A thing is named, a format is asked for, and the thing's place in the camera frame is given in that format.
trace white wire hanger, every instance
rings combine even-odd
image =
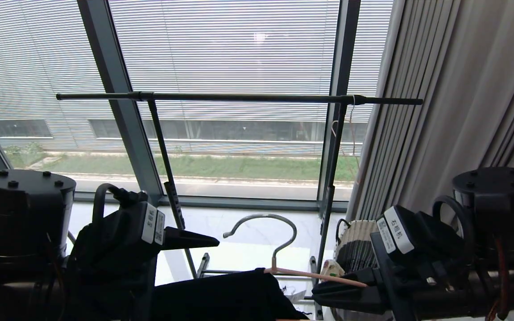
[[[240,219],[239,221],[237,221],[237,223],[235,223],[233,229],[230,232],[223,233],[223,238],[228,238],[229,236],[233,235],[235,233],[235,231],[237,230],[237,228],[241,224],[243,224],[246,221],[249,221],[250,219],[255,219],[255,218],[278,219],[280,221],[283,221],[283,222],[289,224],[293,229],[293,234],[291,236],[291,239],[288,240],[287,242],[281,244],[273,251],[273,256],[271,257],[271,268],[266,268],[265,273],[276,274],[278,272],[281,272],[281,273],[285,273],[285,274],[290,274],[292,276],[306,276],[308,278],[322,279],[322,280],[326,280],[326,281],[334,281],[334,282],[349,284],[351,286],[356,286],[356,287],[367,287],[368,286],[367,284],[362,283],[362,282],[349,280],[349,279],[345,279],[345,278],[338,278],[337,276],[323,276],[322,274],[317,274],[317,273],[288,270],[286,268],[278,268],[277,267],[277,253],[280,250],[283,250],[285,247],[289,246],[294,241],[294,239],[296,238],[297,231],[296,231],[296,226],[294,225],[293,222],[291,222],[289,219],[282,217],[280,215],[277,215],[277,214],[253,214],[253,215],[246,216],[246,217]]]

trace hanger hook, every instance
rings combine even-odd
[[[235,223],[233,229],[230,232],[223,233],[223,238],[228,238],[229,236],[233,235],[235,233],[235,231],[237,230],[237,228],[241,224],[243,224],[246,221],[249,221],[250,219],[254,219],[254,218],[274,218],[274,219],[278,219],[280,221],[283,221],[283,222],[289,224],[292,227],[292,229],[293,229],[293,235],[292,235],[291,239],[288,240],[287,242],[281,244],[279,247],[277,247],[273,251],[273,257],[271,258],[271,265],[272,265],[271,269],[275,271],[277,269],[277,253],[280,250],[283,250],[284,248],[289,246],[294,241],[294,239],[296,238],[296,226],[288,218],[282,217],[281,215],[277,215],[277,214],[253,214],[253,215],[249,215],[249,216],[246,216],[246,217],[240,219],[239,221],[237,221],[237,223]]]

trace corrugated metal wall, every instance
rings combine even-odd
[[[392,0],[363,0],[349,91],[373,95]],[[116,0],[116,29],[135,90],[327,94],[338,0]],[[76,0],[0,0],[0,119],[44,119],[52,138],[0,138],[55,151],[123,150],[94,137],[88,119],[107,102],[57,101],[102,92]],[[323,104],[159,102],[163,119],[324,121]],[[371,108],[356,107],[366,122]],[[145,104],[141,113],[149,119]],[[182,152],[305,153],[322,142],[169,140]],[[361,144],[357,144],[359,154]],[[343,144],[352,152],[352,144]]]

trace black cloth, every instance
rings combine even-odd
[[[294,309],[279,282],[263,268],[155,287],[151,319],[274,321],[308,319]]]

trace curtain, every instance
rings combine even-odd
[[[348,219],[429,211],[451,179],[514,157],[514,0],[394,4],[375,107]]]

